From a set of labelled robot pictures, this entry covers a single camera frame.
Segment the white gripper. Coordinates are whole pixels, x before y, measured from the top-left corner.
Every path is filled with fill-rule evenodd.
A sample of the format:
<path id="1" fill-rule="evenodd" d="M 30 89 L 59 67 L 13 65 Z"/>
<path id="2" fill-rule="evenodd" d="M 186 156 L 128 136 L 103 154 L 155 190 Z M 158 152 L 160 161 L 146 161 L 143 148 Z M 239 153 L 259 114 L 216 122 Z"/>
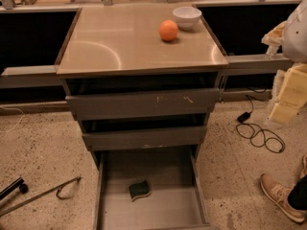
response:
<path id="1" fill-rule="evenodd" d="M 265 34 L 261 42 L 268 46 L 266 56 L 274 57 L 283 42 L 286 22 L 283 21 Z M 287 124 L 307 104 L 307 64 L 295 63 L 287 71 L 278 70 L 273 81 L 269 103 L 269 120 Z"/>

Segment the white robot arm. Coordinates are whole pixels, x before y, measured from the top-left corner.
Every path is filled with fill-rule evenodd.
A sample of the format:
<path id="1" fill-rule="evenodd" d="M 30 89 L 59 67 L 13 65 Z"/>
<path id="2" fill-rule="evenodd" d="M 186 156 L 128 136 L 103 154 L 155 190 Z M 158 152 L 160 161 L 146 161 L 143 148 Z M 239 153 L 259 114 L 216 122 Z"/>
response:
<path id="1" fill-rule="evenodd" d="M 284 74 L 269 115 L 271 121 L 287 124 L 307 103 L 307 0 L 265 34 L 261 42 L 269 46 L 270 57 L 275 55 L 273 47 L 282 47 L 283 56 L 294 63 Z"/>

